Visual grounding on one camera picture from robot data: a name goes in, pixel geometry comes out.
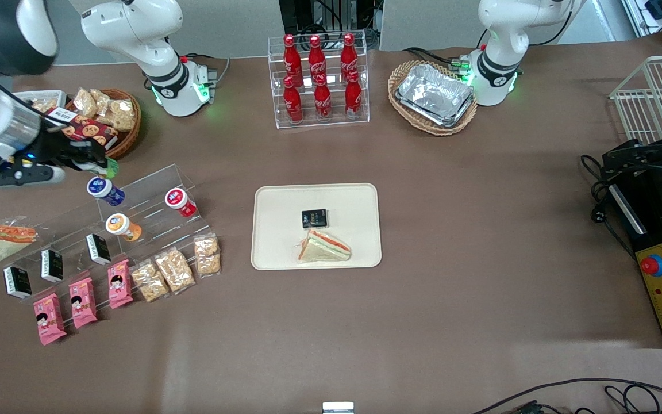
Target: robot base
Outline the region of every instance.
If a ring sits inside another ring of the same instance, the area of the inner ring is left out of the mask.
[[[510,87],[512,87],[513,82],[517,76],[512,76],[510,79],[505,78],[496,78],[494,79],[494,84],[498,86],[492,86],[492,83],[478,69],[476,61],[482,54],[482,51],[477,49],[471,52],[471,87],[474,88],[474,95],[476,97],[476,104],[483,106],[494,106],[505,100],[507,94],[510,92]]]
[[[207,68],[203,65],[197,65],[192,61],[184,63],[188,69],[188,82],[178,91],[176,97],[161,97],[155,92],[157,102],[160,103],[165,111],[173,116],[189,116],[197,112],[201,107],[210,101],[208,87],[202,87],[208,83]]]

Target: coca-cola bottle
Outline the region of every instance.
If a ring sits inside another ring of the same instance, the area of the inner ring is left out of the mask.
[[[321,50],[321,38],[317,34],[310,36],[310,54],[308,54],[308,66],[310,66],[310,77],[315,83],[323,75],[326,84],[326,56]]]
[[[328,122],[331,120],[331,91],[326,86],[326,74],[318,74],[313,77],[316,87],[313,96],[315,97],[315,115],[319,122]]]
[[[353,71],[347,74],[347,118],[358,120],[362,115],[362,87],[359,86],[359,72]]]
[[[286,34],[284,37],[286,50],[284,51],[284,63],[286,64],[287,75],[292,78],[292,85],[295,87],[303,86],[303,68],[300,66],[300,54],[295,49],[295,40],[292,34]]]
[[[295,89],[292,76],[286,76],[283,81],[286,85],[286,91],[283,93],[283,98],[286,102],[287,116],[290,118],[291,124],[298,125],[303,121],[303,108],[300,105],[300,94],[298,93],[298,90]]]
[[[341,82],[347,83],[347,76],[357,71],[357,50],[354,49],[354,35],[344,35],[344,50],[341,51]]]

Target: pink snack package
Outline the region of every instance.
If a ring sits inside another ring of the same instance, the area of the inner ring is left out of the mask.
[[[83,327],[86,323],[96,322],[97,302],[94,299],[94,285],[91,278],[73,283],[68,286],[71,292],[71,312],[73,315],[73,325],[76,329]]]
[[[116,309],[119,306],[128,304],[132,299],[132,284],[129,283],[129,267],[126,263],[129,259],[122,260],[107,271],[109,278],[109,306]]]
[[[50,294],[35,302],[34,317],[37,319],[37,333],[40,335],[40,342],[43,345],[48,345],[66,335],[57,294]]]

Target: brown table surface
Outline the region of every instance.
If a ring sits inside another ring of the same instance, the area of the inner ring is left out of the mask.
[[[351,400],[360,413],[466,413],[572,377],[662,385],[641,277],[589,220],[592,180],[578,167],[580,154],[623,139],[607,95],[651,55],[662,55],[662,35],[534,47],[507,100],[443,139],[413,129],[387,100],[388,74],[411,58],[403,52],[370,54],[368,125],[292,131],[275,129],[263,59],[235,60],[216,103],[189,118],[160,109],[134,65],[16,79],[21,90],[136,95],[144,138],[116,183],[177,163],[221,235],[224,272],[47,347],[0,276],[0,412],[301,413]],[[89,200],[87,179],[0,189],[0,218],[73,209]],[[347,182],[378,188],[378,267],[252,268],[257,189]],[[594,384],[531,397],[608,406]]]

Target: small black package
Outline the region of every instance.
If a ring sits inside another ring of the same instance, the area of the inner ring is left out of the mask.
[[[41,251],[42,275],[44,280],[58,283],[63,280],[63,256],[57,251]]]
[[[5,269],[5,282],[7,285],[7,294],[15,298],[25,299],[32,294],[32,288],[29,286],[29,278],[26,270],[19,267],[8,267]]]
[[[326,228],[329,226],[326,220],[326,209],[305,210],[302,212],[303,228]]]
[[[86,236],[86,242],[88,243],[88,254],[91,256],[91,260],[103,266],[111,262],[109,247],[102,237],[89,234]]]

